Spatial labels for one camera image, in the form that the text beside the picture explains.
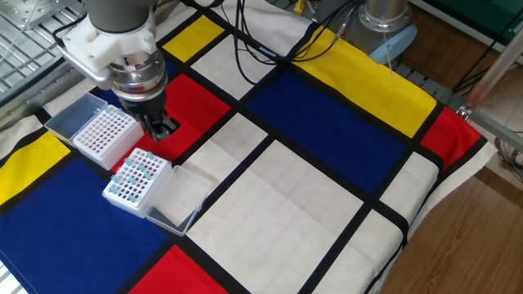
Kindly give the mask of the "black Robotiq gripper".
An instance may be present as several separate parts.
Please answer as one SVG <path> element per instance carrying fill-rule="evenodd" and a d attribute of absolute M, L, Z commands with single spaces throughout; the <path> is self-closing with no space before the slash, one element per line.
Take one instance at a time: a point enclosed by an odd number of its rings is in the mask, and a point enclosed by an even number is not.
<path fill-rule="evenodd" d="M 147 100 L 120 99 L 125 110 L 134 118 L 140 119 L 145 133 L 156 143 L 167 139 L 180 127 L 180 123 L 176 119 L 168 117 L 165 109 L 166 102 L 166 91 L 162 91 Z"/>

